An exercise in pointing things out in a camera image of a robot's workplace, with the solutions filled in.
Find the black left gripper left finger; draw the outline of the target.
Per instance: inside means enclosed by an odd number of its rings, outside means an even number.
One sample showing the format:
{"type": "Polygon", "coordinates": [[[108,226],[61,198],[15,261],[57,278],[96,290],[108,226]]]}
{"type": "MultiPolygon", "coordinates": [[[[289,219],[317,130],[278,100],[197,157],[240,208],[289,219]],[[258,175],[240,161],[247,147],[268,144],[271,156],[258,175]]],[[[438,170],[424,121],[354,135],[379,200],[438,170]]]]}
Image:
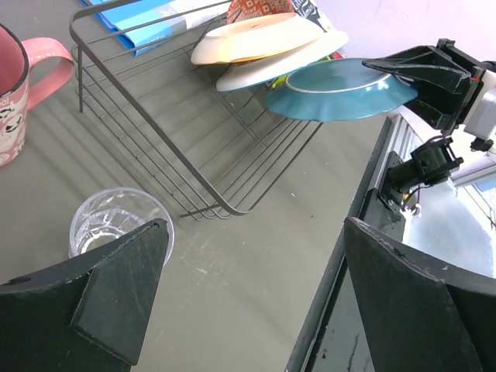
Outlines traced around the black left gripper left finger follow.
{"type": "Polygon", "coordinates": [[[154,219],[1,286],[3,371],[129,371],[140,358],[170,225],[154,219]]]}

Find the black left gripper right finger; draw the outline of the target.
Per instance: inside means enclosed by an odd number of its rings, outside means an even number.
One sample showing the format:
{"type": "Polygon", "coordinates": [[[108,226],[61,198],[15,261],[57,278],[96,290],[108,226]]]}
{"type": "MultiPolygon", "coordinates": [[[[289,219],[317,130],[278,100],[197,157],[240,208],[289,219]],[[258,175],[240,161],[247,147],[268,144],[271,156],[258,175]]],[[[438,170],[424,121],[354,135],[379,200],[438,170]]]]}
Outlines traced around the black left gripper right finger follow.
{"type": "Polygon", "coordinates": [[[377,371],[493,371],[495,280],[418,251],[357,218],[344,246],[377,371]]]}

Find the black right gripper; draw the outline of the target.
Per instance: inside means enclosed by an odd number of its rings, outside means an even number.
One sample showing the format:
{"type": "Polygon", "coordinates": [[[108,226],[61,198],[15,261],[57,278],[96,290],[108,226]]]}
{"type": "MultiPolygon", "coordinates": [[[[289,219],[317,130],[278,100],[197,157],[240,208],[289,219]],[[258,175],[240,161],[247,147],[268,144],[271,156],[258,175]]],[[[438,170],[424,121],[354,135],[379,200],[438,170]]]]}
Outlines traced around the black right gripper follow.
{"type": "Polygon", "coordinates": [[[365,59],[362,65],[377,71],[426,83],[450,93],[418,94],[405,107],[435,130],[451,130],[464,124],[486,70],[495,73],[494,61],[480,62],[455,47],[454,40],[440,39],[436,46],[416,46],[387,57],[365,59]]]}

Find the teal scalloped plate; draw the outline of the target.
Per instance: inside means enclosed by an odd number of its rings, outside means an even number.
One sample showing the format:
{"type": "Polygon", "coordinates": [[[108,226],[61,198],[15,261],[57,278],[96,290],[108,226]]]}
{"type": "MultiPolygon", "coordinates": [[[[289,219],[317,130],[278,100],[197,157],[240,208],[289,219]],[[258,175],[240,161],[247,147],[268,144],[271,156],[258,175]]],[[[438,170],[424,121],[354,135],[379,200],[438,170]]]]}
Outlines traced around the teal scalloped plate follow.
{"type": "Polygon", "coordinates": [[[353,121],[394,110],[417,98],[410,84],[363,65],[360,58],[314,63],[292,72],[266,97],[288,119],[353,121]]]}

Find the peach bird plate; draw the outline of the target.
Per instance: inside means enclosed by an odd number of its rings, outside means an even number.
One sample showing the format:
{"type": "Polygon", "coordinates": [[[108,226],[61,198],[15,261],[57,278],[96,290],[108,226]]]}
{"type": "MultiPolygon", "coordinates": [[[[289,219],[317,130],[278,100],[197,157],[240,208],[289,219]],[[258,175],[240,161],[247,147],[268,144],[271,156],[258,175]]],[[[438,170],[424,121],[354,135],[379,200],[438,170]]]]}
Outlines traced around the peach bird plate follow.
{"type": "Polygon", "coordinates": [[[231,23],[205,34],[194,48],[195,65],[258,60],[293,50],[324,34],[324,30],[296,13],[265,15],[231,23]]]}

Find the white watermelon plate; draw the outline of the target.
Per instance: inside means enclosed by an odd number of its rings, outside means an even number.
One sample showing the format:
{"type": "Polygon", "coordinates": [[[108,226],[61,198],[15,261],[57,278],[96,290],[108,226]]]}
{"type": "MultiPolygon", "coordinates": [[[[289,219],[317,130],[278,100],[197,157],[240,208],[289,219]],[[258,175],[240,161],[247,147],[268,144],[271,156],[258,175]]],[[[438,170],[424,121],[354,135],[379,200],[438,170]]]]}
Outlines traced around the white watermelon plate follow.
{"type": "Polygon", "coordinates": [[[215,87],[217,91],[226,92],[272,81],[336,52],[348,42],[349,37],[343,31],[324,33],[317,40],[293,50],[252,62],[233,64],[217,80],[215,87]]]}

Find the black wire dish rack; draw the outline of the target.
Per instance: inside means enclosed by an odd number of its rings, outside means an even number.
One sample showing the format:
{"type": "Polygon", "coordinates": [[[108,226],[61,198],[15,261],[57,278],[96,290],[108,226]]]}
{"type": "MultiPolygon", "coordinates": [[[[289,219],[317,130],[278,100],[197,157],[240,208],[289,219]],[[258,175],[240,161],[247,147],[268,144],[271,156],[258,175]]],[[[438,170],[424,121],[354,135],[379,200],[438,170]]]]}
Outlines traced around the black wire dish rack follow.
{"type": "MultiPolygon", "coordinates": [[[[320,130],[267,110],[265,84],[219,92],[224,65],[196,66],[193,49],[225,15],[135,57],[112,38],[75,42],[77,94],[92,132],[146,191],[184,217],[246,215],[320,130]]],[[[84,40],[104,35],[82,19],[84,40]]]]}

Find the red patterned small bowl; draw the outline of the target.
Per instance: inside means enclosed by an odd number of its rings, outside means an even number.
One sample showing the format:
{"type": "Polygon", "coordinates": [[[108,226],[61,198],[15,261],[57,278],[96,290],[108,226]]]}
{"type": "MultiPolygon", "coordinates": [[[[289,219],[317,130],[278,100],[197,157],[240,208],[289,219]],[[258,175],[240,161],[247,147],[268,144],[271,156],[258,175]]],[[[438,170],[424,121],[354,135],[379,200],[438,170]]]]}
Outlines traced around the red patterned small bowl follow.
{"type": "Polygon", "coordinates": [[[226,13],[226,24],[281,13],[295,13],[295,8],[291,1],[233,0],[226,13]]]}

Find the lime green bowl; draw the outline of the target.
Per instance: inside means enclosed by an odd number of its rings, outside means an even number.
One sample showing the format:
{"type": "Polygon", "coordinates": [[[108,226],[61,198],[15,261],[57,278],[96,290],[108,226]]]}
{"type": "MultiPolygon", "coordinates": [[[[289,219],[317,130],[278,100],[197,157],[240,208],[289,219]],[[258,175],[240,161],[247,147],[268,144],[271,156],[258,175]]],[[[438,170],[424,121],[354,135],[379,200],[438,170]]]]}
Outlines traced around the lime green bowl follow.
{"type": "MultiPolygon", "coordinates": [[[[323,57],[317,61],[312,62],[311,64],[316,64],[318,62],[323,62],[323,61],[328,61],[328,60],[333,60],[332,55],[325,56],[325,57],[323,57]]],[[[283,84],[287,80],[289,75],[290,75],[290,73],[281,75],[281,76],[273,79],[272,81],[267,82],[265,84],[265,87],[275,89],[277,86],[283,84]]]]}

